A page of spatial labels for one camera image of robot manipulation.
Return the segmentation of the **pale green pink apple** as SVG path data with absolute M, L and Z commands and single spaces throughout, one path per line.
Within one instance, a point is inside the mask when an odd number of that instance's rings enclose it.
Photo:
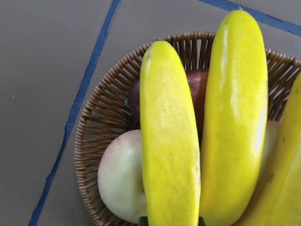
M 103 203 L 117 217 L 137 224 L 139 217 L 147 215 L 139 129 L 123 133 L 108 145 L 97 182 Z

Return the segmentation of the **dark red apple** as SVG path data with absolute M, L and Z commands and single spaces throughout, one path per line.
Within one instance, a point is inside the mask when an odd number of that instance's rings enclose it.
M 204 104 L 206 96 L 206 84 L 208 69 L 190 70 L 186 72 L 190 92 L 192 96 L 198 134 L 201 134 L 204 124 Z M 140 120 L 140 81 L 136 80 L 131 86 L 125 106 L 129 107 L 131 114 Z

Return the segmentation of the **brown wicker basket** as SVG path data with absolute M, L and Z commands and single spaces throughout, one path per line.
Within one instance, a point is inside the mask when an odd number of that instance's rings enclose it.
M 75 172 L 82 200 L 97 226 L 127 226 L 100 197 L 98 167 L 108 145 L 119 135 L 138 128 L 125 100 L 140 76 L 144 44 L 121 58 L 94 89 L 82 112 L 75 141 Z M 301 71 L 299 58 L 267 48 L 268 118 L 280 121 L 293 83 Z

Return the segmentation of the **yellow banana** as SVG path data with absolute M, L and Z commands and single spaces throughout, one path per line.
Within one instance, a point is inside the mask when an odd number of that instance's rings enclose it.
M 140 72 L 143 185 L 151 226 L 196 226 L 200 151 L 181 60 L 164 40 L 146 50 Z
M 295 79 L 264 174 L 237 226 L 301 224 L 301 77 Z
M 201 144 L 200 216 L 230 226 L 246 209 L 261 168 L 268 69 L 261 30 L 244 10 L 229 12 L 213 41 Z

